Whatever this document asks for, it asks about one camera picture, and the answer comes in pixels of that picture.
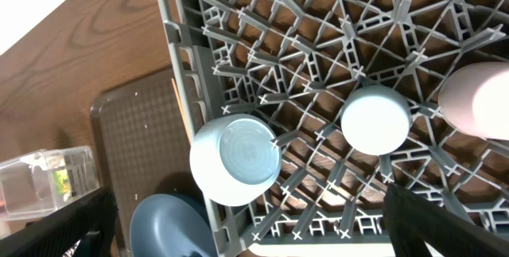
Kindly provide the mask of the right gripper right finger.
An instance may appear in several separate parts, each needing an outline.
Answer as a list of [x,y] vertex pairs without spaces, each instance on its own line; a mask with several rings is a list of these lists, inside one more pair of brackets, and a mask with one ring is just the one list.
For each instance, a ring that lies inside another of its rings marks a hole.
[[395,184],[388,185],[383,220],[396,257],[508,256],[508,242]]

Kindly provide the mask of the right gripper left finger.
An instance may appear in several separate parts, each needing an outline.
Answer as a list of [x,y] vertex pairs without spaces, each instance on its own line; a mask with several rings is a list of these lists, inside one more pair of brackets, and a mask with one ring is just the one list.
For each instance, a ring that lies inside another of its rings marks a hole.
[[109,256],[118,206],[109,187],[99,188],[1,240],[2,256]]

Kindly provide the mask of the yellow green snack wrapper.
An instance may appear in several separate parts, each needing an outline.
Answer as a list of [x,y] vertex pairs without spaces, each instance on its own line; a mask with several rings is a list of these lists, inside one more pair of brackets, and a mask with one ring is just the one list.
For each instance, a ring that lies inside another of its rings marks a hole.
[[72,189],[66,169],[59,169],[52,173],[52,179],[55,183],[56,192],[63,201],[67,201],[72,195]]

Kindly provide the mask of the light blue cup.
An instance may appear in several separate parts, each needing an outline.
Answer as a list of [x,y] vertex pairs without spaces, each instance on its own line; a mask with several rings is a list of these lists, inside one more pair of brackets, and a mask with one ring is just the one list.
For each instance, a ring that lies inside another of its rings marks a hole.
[[345,101],[340,125],[347,143],[368,155],[390,154],[410,132],[410,106],[394,89],[369,85],[355,90]]

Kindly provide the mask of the pink cup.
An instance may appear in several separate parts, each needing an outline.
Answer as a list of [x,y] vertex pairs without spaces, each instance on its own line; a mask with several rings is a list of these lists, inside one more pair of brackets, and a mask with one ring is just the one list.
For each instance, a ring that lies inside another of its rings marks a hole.
[[508,139],[508,63],[466,65],[447,78],[438,103],[445,120],[460,132]]

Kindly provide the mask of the light blue bowl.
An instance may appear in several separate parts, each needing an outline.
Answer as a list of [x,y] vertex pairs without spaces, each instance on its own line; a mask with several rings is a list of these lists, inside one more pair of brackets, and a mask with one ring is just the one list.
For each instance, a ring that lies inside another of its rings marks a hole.
[[261,119],[235,114],[205,123],[192,140],[190,168],[205,197],[225,206],[255,201],[277,180],[282,152]]

